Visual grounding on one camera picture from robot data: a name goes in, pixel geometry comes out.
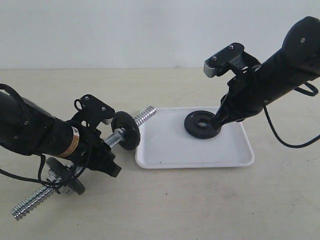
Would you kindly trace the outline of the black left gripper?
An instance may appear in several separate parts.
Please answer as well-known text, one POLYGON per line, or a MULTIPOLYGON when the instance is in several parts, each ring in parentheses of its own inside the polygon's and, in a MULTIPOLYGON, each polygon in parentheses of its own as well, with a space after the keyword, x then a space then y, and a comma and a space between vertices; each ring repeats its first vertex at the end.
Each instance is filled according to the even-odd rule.
POLYGON ((101 122, 106 121, 100 115, 83 112, 76 113, 68 120, 67 123, 79 130, 79 143, 65 159, 116 178, 122 168, 116 164, 116 156, 111 152, 111 148, 103 143, 100 138, 101 131, 97 129, 101 122))

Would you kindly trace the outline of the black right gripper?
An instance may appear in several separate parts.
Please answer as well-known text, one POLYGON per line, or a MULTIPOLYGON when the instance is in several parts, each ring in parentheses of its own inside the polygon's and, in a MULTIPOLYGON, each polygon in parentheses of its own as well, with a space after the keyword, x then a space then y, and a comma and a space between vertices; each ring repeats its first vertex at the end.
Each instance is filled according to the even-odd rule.
POLYGON ((242 122, 263 110, 265 93, 258 70, 258 67, 249 68, 243 75, 235 75, 227 83, 228 92, 222 97, 220 108, 209 119, 215 130, 220 130, 229 123, 242 122))

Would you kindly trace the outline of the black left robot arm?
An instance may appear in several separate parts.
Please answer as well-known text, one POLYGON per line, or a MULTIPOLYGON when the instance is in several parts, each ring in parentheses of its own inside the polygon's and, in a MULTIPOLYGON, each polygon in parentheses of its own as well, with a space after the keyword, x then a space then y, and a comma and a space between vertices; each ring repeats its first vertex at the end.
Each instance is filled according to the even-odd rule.
POLYGON ((12 96, 0 94, 0 145, 14 153, 46 154, 69 160, 93 171, 116 177, 121 167, 111 147, 100 137, 100 123, 108 125, 115 110, 91 94, 76 103, 81 108, 70 120, 61 120, 23 98, 26 110, 12 96))

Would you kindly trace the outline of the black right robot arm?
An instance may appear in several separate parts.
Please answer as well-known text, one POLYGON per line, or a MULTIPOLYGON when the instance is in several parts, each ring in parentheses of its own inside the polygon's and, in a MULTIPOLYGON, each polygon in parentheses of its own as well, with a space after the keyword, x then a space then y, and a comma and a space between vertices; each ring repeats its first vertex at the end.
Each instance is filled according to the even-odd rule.
POLYGON ((306 16, 286 34, 282 46, 263 63, 234 42, 204 62, 209 78, 228 71, 235 76, 220 107, 209 124, 218 130, 223 125, 241 122, 258 115, 263 107, 320 76, 320 20, 306 16))

